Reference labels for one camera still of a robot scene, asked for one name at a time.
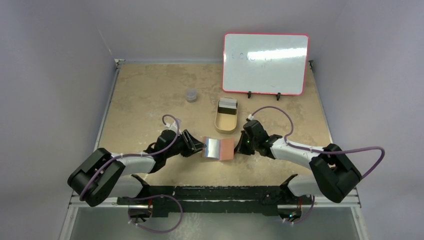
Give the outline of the brown leather card holder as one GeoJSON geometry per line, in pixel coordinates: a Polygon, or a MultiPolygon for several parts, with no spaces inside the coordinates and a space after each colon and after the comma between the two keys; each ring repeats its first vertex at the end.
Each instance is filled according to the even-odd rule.
{"type": "Polygon", "coordinates": [[[233,137],[216,139],[204,137],[206,147],[202,150],[204,158],[213,161],[230,161],[234,158],[235,140],[233,137]]]}

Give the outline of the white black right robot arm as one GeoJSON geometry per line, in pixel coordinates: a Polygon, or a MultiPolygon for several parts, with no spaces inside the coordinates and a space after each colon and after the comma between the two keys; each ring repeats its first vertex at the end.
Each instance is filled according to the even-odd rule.
{"type": "Polygon", "coordinates": [[[363,179],[338,145],[330,143],[322,147],[290,142],[281,135],[269,135],[257,120],[244,124],[238,143],[206,137],[202,144],[205,146],[202,150],[204,156],[212,160],[226,161],[230,154],[251,156],[259,153],[263,157],[289,161],[311,170],[311,175],[291,175],[276,193],[265,196],[264,202],[277,196],[292,204],[302,196],[323,195],[334,203],[341,203],[363,179]]]}

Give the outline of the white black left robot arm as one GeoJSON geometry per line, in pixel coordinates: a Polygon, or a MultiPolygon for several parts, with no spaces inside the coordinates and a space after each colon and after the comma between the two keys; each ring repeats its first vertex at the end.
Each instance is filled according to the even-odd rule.
{"type": "Polygon", "coordinates": [[[156,173],[167,159],[188,158],[207,146],[188,130],[176,133],[163,130],[157,140],[140,153],[111,153],[96,149],[67,179],[67,184],[82,202],[95,207],[109,197],[129,197],[138,205],[146,203],[149,191],[138,173],[156,173]]]}

